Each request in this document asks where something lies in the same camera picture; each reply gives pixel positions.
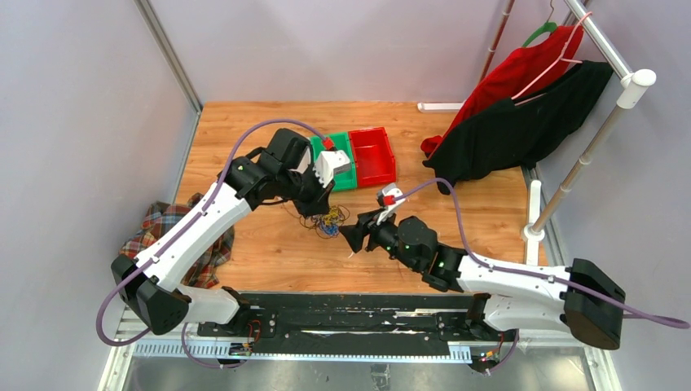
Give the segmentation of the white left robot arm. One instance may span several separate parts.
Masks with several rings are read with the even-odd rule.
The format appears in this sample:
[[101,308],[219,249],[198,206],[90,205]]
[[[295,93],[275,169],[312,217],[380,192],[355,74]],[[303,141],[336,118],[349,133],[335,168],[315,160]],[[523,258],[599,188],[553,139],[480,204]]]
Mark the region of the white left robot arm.
[[135,257],[111,264],[116,293],[145,324],[163,335],[181,323],[213,322],[229,336],[249,328],[249,314],[237,294],[183,285],[183,277],[227,230],[273,199],[289,201],[303,217],[325,214],[335,177],[350,158],[330,138],[312,155],[310,140],[279,129],[268,146],[232,157],[207,193],[172,229]]

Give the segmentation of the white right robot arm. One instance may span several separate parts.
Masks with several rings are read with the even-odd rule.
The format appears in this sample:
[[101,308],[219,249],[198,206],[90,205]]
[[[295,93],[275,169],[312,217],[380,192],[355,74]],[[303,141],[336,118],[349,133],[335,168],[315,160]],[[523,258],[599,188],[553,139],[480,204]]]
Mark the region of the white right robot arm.
[[470,292],[468,333],[485,340],[494,332],[516,329],[571,334],[598,349],[621,345],[626,293],[592,261],[576,258],[571,266],[528,266],[476,257],[438,240],[418,217],[381,220],[379,211],[358,215],[339,231],[351,250],[382,248],[421,275],[440,292]]

